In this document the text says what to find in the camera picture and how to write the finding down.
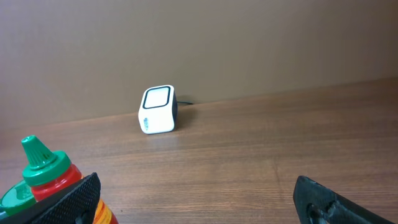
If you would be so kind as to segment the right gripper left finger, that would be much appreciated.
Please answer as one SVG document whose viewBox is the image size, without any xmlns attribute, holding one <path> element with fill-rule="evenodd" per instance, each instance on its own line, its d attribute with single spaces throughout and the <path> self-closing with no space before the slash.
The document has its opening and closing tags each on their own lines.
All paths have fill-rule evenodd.
<svg viewBox="0 0 398 224">
<path fill-rule="evenodd" d="M 1 224 L 92 224 L 100 200 L 97 173 L 45 198 L 35 205 L 1 220 Z"/>
</svg>

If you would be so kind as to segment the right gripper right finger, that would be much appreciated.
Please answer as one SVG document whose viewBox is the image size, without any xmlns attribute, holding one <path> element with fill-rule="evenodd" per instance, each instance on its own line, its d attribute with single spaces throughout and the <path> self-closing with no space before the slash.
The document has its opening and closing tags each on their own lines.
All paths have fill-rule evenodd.
<svg viewBox="0 0 398 224">
<path fill-rule="evenodd" d="M 393 224 L 304 175 L 293 200 L 301 224 Z"/>
</svg>

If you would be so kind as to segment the red sauce bottle green cap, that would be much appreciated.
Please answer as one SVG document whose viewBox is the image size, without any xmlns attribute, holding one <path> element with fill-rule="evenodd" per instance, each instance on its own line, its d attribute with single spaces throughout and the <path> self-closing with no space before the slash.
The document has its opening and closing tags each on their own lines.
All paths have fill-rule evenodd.
<svg viewBox="0 0 398 224">
<path fill-rule="evenodd" d="M 37 136 L 27 136 L 21 141 L 28 165 L 22 177 L 30 186 L 37 202 L 78 182 L 84 176 L 64 151 L 51 151 Z M 117 224 L 114 213 L 99 198 L 93 224 Z"/>
</svg>

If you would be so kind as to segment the green lid jar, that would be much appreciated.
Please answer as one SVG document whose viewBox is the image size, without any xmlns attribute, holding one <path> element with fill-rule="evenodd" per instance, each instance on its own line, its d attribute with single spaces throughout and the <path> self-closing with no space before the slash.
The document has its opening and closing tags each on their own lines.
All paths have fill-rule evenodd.
<svg viewBox="0 0 398 224">
<path fill-rule="evenodd" d="M 36 202 L 30 186 L 21 180 L 1 197 L 1 219 L 17 214 Z"/>
</svg>

